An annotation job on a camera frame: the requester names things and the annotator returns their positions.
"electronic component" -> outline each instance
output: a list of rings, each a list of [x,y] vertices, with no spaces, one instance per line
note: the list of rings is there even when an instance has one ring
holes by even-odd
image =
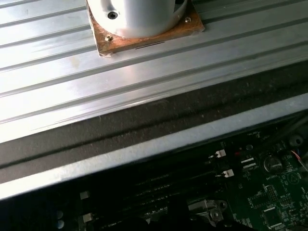
[[[225,151],[224,149],[219,150],[219,151],[217,151],[217,152],[215,152],[215,153],[216,153],[216,155],[217,155],[217,158],[221,158],[221,157],[227,155],[227,154],[226,154],[226,151]]]
[[[253,167],[253,166],[256,166],[257,164],[256,163],[251,163],[251,164],[248,164],[248,165],[245,165],[243,166],[243,168],[250,168],[250,167]]]
[[[57,229],[59,229],[59,230],[63,229],[63,228],[64,228],[64,225],[65,225],[64,221],[59,220],[59,221],[57,222]]]
[[[249,199],[253,208],[259,208],[269,203],[269,196],[266,193],[256,195]]]
[[[243,161],[241,161],[241,163],[244,164],[244,163],[247,163],[247,162],[250,162],[250,161],[254,161],[254,158],[251,157],[249,159],[243,160]]]
[[[287,206],[292,204],[292,199],[290,197],[286,197],[280,200],[281,206]]]
[[[63,217],[63,212],[61,210],[57,211],[57,219],[61,219]]]
[[[253,150],[253,146],[251,144],[246,145],[246,150],[250,151]]]
[[[87,198],[89,198],[89,197],[90,197],[89,191],[84,191],[84,192],[81,192],[81,193],[80,193],[80,199],[81,199],[81,200],[87,199]]]
[[[267,194],[269,195],[269,198],[272,202],[277,202],[278,201],[278,197],[277,197],[277,193],[275,191],[274,186],[272,185],[267,185],[265,187]]]
[[[87,223],[93,220],[93,215],[91,213],[85,214],[82,216],[83,222]]]
[[[234,176],[234,172],[232,169],[229,169],[227,171],[223,171],[223,174],[225,174],[225,177],[226,178],[229,178],[229,177],[233,177]]]
[[[282,162],[276,156],[271,155],[271,156],[266,157],[264,160],[263,166],[265,170],[272,175],[282,173],[283,171]]]
[[[277,208],[272,207],[263,211],[263,216],[268,228],[273,229],[282,225],[282,221]]]

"screw hole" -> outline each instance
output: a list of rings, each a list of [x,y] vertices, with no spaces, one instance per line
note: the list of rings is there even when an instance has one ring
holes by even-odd
[[[190,17],[186,17],[186,18],[185,18],[185,22],[186,22],[186,23],[190,23],[191,21],[192,21],[192,19],[191,19]]]
[[[112,19],[112,20],[114,20],[114,19],[116,19],[117,18],[117,13],[116,12],[110,12],[109,14],[108,14],[108,18],[109,19]]]

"screw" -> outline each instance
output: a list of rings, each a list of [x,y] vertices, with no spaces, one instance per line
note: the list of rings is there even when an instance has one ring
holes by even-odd
[[[116,19],[117,18],[117,13],[116,12],[110,12],[109,14],[108,14],[108,18],[109,19],[111,19],[111,20],[114,20],[114,19]]]
[[[113,37],[111,35],[108,35],[105,37],[105,41],[108,42],[108,41],[111,41],[113,39]]]
[[[185,18],[185,22],[186,22],[186,23],[190,23],[191,21],[192,21],[192,19],[191,19],[190,17],[186,17],[186,18]]]
[[[219,217],[219,213],[216,211],[210,212],[210,216],[213,220],[216,220]]]

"metal surface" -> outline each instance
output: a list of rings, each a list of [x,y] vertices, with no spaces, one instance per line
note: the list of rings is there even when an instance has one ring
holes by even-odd
[[[101,58],[84,0],[0,0],[0,142],[307,59],[308,1],[195,6],[204,33]]]
[[[222,200],[203,200],[188,206],[191,213],[203,216],[214,227],[223,220],[223,212],[228,208],[228,203]]]
[[[308,109],[308,93],[158,139],[0,184],[0,199],[132,163]]]
[[[187,0],[88,0],[98,24],[127,38],[151,37],[174,27],[183,17]]]
[[[0,183],[305,94],[307,68],[304,61],[0,143]]]

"wire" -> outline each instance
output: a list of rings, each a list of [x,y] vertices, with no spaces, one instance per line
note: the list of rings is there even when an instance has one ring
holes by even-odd
[[[242,151],[240,155],[258,153],[263,150],[270,148],[272,145],[282,140],[284,137],[290,135],[299,127],[303,126],[308,122],[308,114],[304,113],[303,115],[297,116],[287,123],[282,129],[278,130],[274,135],[268,138],[263,144],[259,145],[257,148],[251,151]]]
[[[298,162],[300,163],[300,165],[305,169],[306,172],[308,172],[308,167],[305,165],[305,163],[301,160],[300,156],[291,150],[291,152],[296,156]]]
[[[296,152],[294,152],[294,151],[291,151],[295,156],[296,156],[296,158],[298,159],[298,160],[300,160],[300,156],[296,153]]]

